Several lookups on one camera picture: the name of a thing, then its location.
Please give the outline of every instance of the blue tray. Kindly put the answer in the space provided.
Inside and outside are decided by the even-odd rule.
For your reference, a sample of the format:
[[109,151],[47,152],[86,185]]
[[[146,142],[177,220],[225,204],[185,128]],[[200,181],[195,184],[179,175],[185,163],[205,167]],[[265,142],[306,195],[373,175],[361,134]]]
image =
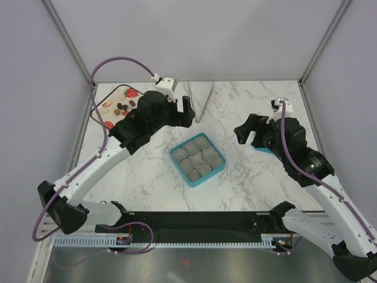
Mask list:
[[[183,172],[181,166],[179,166],[179,163],[177,162],[177,160],[174,158],[173,151],[175,151],[175,150],[183,147],[186,143],[188,143],[188,142],[196,139],[197,137],[205,137],[210,142],[210,144],[213,146],[213,148],[216,149],[216,151],[219,153],[219,156],[224,160],[224,163],[222,165],[220,165],[218,168],[212,170],[210,173],[208,173],[208,174],[204,175],[203,177],[201,177],[200,179],[196,180],[195,182],[191,182],[188,179],[188,177],[186,176],[186,174]],[[217,149],[217,147],[213,144],[213,142],[204,133],[197,134],[196,136],[190,138],[189,140],[186,140],[184,143],[181,143],[179,146],[176,146],[175,148],[173,148],[170,151],[170,157],[171,157],[172,161],[174,162],[174,164],[177,166],[178,171],[181,173],[183,179],[186,181],[186,183],[190,187],[196,187],[196,186],[200,185],[201,183],[203,183],[204,181],[206,181],[209,178],[211,178],[212,176],[218,174],[218,172],[220,172],[221,170],[223,170],[225,168],[225,163],[226,163],[224,156],[219,152],[219,150]]]

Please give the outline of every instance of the white marble countertop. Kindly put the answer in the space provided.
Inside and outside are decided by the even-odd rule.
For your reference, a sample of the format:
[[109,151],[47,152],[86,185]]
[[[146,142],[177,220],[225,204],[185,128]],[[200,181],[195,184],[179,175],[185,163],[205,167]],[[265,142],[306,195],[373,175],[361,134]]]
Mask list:
[[[119,84],[100,84],[100,102]],[[153,83],[128,84],[140,92],[153,90]],[[191,83],[198,117],[207,100],[212,82]],[[179,83],[176,96],[187,95],[188,83]],[[269,116],[270,101],[288,98],[306,129],[308,145],[316,149],[309,119],[295,81],[215,82],[203,118],[187,129],[163,127],[151,142],[118,164],[104,176],[85,200],[117,200],[128,210],[221,211],[270,210],[287,200],[299,209],[322,210],[319,204],[293,181],[272,154],[239,145],[233,129],[250,113]],[[226,167],[201,185],[190,188],[170,159],[170,150],[198,133],[206,133],[226,159]],[[81,149],[80,161],[98,149],[102,142],[100,125],[90,118]]]

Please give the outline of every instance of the white wall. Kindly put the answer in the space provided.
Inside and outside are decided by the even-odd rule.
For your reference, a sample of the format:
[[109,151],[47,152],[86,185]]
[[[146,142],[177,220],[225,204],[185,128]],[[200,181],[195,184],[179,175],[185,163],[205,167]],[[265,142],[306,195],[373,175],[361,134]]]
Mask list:
[[0,282],[26,281],[37,186],[70,159],[86,83],[39,1],[0,4]]
[[[191,80],[298,79],[342,0],[51,0],[92,70],[114,56]],[[148,80],[112,63],[97,81]]]
[[354,1],[305,85],[327,156],[377,228],[377,1]]

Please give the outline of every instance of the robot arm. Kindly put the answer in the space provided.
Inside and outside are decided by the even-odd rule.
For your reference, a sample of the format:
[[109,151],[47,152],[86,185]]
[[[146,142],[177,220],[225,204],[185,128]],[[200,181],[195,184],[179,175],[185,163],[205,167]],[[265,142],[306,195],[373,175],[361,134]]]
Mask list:
[[[159,82],[156,85],[158,91],[147,91],[139,99],[137,108],[109,131],[102,153],[93,153],[53,184],[44,181],[38,186],[43,207],[58,194],[47,213],[63,233],[73,233],[83,224],[115,225],[126,211],[119,203],[88,203],[82,201],[84,196],[115,165],[148,143],[163,126],[191,126],[195,113],[189,97],[182,98],[184,111],[178,112],[174,99],[176,80],[163,78]],[[74,181],[67,182],[73,175],[76,175]]]
[[367,277],[377,270],[376,230],[349,199],[326,158],[307,146],[305,128],[297,119],[285,118],[293,113],[289,101],[273,100],[272,108],[275,113],[271,118],[251,114],[235,128],[239,143],[245,144],[250,132],[255,131],[252,146],[273,153],[336,226],[329,228],[283,202],[270,211],[277,228],[295,231],[316,244],[348,279],[356,282]]

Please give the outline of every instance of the cable clip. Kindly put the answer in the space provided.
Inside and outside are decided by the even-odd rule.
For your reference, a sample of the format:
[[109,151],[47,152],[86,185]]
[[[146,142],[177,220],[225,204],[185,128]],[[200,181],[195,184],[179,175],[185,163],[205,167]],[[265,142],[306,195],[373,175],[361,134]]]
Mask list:
[[158,81],[160,80],[160,76],[159,76],[159,74],[154,73],[154,76],[151,77],[151,79],[152,79],[155,83],[158,83]]

